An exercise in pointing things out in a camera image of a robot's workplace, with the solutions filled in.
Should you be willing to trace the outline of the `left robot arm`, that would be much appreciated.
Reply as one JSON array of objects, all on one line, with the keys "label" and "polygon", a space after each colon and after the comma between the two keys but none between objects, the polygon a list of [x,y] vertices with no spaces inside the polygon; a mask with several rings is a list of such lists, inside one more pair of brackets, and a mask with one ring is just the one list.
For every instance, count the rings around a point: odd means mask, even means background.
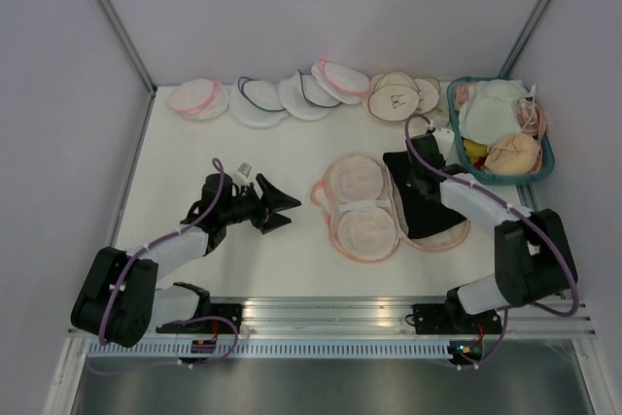
[{"label": "left robot arm", "polygon": [[132,251],[107,246],[95,255],[70,314],[71,325],[106,344],[130,348],[148,329],[157,281],[188,261],[211,254],[231,225],[262,234],[289,225],[282,213],[301,206],[261,173],[236,184],[224,172],[205,178],[200,198],[170,233]]}]

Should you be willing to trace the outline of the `black bra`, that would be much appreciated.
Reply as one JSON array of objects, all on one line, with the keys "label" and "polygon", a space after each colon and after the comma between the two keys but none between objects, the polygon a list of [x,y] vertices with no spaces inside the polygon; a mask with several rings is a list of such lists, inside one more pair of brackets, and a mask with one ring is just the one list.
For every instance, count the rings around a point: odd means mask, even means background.
[{"label": "black bra", "polygon": [[414,185],[414,167],[407,152],[384,153],[383,161],[397,190],[396,209],[409,239],[428,239],[449,233],[453,227],[468,227],[464,216],[425,197]]}]

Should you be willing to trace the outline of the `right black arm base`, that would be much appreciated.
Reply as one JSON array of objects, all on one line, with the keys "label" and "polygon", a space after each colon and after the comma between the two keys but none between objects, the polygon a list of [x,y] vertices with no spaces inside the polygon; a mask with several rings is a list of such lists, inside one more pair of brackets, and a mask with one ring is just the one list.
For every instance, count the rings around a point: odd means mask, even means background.
[{"label": "right black arm base", "polygon": [[460,308],[442,303],[412,305],[414,328],[418,335],[499,335],[502,321],[496,311],[469,315]]}]

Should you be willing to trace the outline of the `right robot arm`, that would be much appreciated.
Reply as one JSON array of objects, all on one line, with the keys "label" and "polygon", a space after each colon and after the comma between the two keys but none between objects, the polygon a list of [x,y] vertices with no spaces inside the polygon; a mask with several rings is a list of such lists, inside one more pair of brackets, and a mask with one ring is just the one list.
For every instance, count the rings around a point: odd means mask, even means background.
[{"label": "right robot arm", "polygon": [[418,221],[437,224],[436,214],[459,216],[494,241],[494,272],[446,295],[443,319],[455,332],[473,327],[479,315],[527,305],[558,317],[576,314],[578,274],[560,216],[514,206],[479,184],[463,167],[447,166],[432,134],[408,137],[406,190],[429,206]]}]

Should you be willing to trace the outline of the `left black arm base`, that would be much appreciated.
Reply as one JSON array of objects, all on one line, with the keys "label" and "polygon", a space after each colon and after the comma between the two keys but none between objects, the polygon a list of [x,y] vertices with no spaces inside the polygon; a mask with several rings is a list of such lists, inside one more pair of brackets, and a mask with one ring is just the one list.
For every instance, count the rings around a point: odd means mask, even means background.
[{"label": "left black arm base", "polygon": [[241,303],[213,303],[208,311],[197,311],[185,321],[170,322],[155,328],[158,334],[233,335],[243,323]]}]

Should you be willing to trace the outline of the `floral patterned laundry bag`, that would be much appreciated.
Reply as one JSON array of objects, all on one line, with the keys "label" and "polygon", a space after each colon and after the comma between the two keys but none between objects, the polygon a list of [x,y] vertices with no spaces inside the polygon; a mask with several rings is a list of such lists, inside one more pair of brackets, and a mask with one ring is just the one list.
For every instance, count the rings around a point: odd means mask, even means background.
[{"label": "floral patterned laundry bag", "polygon": [[470,232],[470,222],[461,220],[438,233],[409,238],[403,202],[387,166],[365,154],[337,159],[310,199],[323,210],[334,248],[361,262],[384,260],[401,242],[423,252],[450,250]]}]

